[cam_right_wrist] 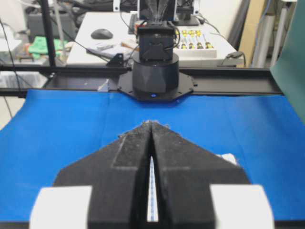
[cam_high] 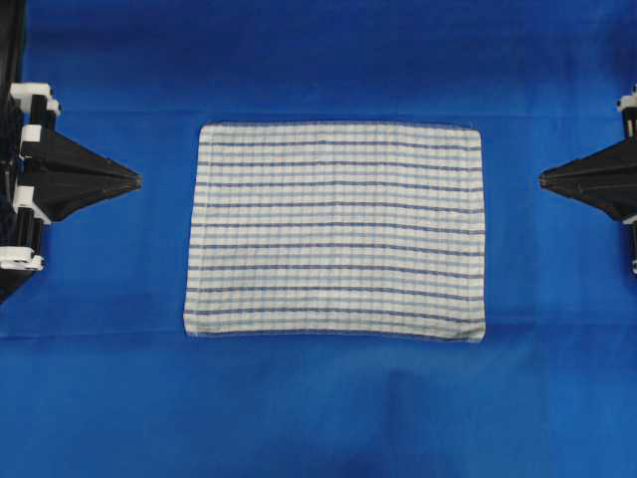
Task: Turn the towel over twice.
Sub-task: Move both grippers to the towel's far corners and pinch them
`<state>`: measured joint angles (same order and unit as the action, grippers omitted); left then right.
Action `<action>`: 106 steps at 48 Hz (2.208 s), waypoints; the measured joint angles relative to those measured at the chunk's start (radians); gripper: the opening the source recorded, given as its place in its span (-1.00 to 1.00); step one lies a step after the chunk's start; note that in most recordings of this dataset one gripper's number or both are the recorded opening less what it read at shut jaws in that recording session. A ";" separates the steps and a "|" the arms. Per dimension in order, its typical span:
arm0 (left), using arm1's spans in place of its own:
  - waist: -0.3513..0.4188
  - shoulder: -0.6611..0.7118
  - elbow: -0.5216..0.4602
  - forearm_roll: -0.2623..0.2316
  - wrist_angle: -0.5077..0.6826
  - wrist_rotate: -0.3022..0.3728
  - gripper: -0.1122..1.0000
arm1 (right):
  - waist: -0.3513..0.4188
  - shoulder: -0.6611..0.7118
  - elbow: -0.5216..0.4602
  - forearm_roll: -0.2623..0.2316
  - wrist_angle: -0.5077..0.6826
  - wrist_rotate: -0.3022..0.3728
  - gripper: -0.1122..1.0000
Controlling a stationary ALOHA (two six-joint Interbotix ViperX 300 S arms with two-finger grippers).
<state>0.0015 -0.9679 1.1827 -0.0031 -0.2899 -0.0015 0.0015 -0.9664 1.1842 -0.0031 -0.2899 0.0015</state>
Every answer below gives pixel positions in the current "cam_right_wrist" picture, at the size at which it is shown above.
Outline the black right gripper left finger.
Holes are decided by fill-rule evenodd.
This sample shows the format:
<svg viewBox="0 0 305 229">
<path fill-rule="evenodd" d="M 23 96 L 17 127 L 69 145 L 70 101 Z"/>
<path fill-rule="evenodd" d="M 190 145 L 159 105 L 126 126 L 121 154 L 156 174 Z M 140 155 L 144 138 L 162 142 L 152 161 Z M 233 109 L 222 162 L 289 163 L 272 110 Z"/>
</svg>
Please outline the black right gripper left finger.
<svg viewBox="0 0 305 229">
<path fill-rule="evenodd" d="M 39 191 L 30 228 L 131 228 L 145 202 L 151 130 L 145 122 L 62 168 L 53 185 Z"/>
</svg>

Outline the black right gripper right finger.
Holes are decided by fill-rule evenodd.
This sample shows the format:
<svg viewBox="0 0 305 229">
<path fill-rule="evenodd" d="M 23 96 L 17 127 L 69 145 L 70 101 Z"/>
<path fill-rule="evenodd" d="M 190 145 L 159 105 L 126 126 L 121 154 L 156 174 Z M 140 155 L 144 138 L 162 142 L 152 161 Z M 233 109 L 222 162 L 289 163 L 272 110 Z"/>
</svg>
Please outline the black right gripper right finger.
<svg viewBox="0 0 305 229">
<path fill-rule="evenodd" d="M 161 206 L 173 229 L 272 229 L 260 185 L 242 167 L 152 124 Z"/>
</svg>

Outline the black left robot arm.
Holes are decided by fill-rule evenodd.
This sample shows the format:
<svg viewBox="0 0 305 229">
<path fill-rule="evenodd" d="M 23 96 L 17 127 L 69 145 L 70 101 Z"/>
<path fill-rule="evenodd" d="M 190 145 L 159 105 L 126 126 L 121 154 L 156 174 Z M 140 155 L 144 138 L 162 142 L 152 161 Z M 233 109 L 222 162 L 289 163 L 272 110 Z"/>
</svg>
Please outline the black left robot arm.
<svg viewBox="0 0 305 229">
<path fill-rule="evenodd" d="M 165 21 L 137 30 L 139 53 L 132 71 L 120 76 L 137 98 L 170 95 L 179 85 L 179 35 Z M 147 222 L 152 123 L 66 167 L 52 187 L 39 191 L 30 215 L 32 229 L 135 229 Z"/>
</svg>

